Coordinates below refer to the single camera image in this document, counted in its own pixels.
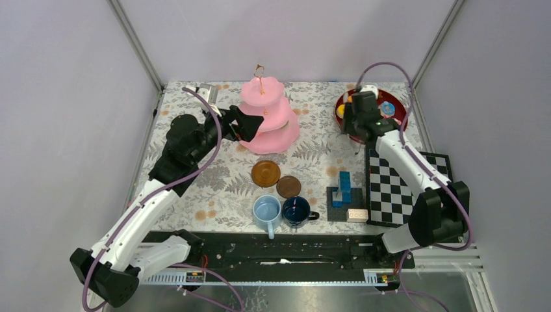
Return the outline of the pink three-tier cake stand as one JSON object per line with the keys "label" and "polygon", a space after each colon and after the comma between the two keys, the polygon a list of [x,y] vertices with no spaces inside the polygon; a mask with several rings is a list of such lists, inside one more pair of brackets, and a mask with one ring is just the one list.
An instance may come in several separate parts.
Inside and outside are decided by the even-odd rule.
{"label": "pink three-tier cake stand", "polygon": [[[284,84],[275,77],[265,77],[264,67],[258,64],[253,78],[243,84],[240,96],[239,109],[248,115],[262,116],[264,122],[251,142],[239,143],[257,155],[288,150],[299,137],[300,127],[298,116],[285,95]],[[283,130],[272,131],[286,122],[289,124]]]}

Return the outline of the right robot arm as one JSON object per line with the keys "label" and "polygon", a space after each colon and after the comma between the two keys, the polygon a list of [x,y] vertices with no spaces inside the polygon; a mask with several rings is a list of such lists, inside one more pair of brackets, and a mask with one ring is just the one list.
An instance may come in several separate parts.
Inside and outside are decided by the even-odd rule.
{"label": "right robot arm", "polygon": [[432,167],[406,139],[403,125],[382,117],[377,98],[371,90],[356,90],[344,105],[341,131],[360,138],[388,161],[409,187],[413,210],[406,224],[379,236],[376,248],[381,255],[397,254],[466,233],[468,187]]}

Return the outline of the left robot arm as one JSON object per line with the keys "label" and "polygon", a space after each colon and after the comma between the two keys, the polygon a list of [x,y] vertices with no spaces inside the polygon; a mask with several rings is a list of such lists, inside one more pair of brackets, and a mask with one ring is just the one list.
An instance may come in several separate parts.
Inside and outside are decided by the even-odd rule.
{"label": "left robot arm", "polygon": [[160,158],[130,208],[89,250],[78,248],[70,263],[84,285],[112,307],[125,304],[141,282],[187,259],[196,238],[188,232],[170,235],[143,253],[137,248],[156,220],[189,188],[220,150],[222,139],[251,141],[264,118],[237,106],[205,115],[175,117]]}

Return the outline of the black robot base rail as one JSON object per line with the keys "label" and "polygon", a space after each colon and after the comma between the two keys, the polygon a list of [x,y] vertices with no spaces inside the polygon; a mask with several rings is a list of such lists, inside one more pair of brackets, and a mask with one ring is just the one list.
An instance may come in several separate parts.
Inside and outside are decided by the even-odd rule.
{"label": "black robot base rail", "polygon": [[150,231],[143,243],[171,236],[190,239],[184,261],[205,267],[230,282],[360,282],[365,273],[392,274],[401,263],[414,268],[411,256],[383,255],[374,235]]}

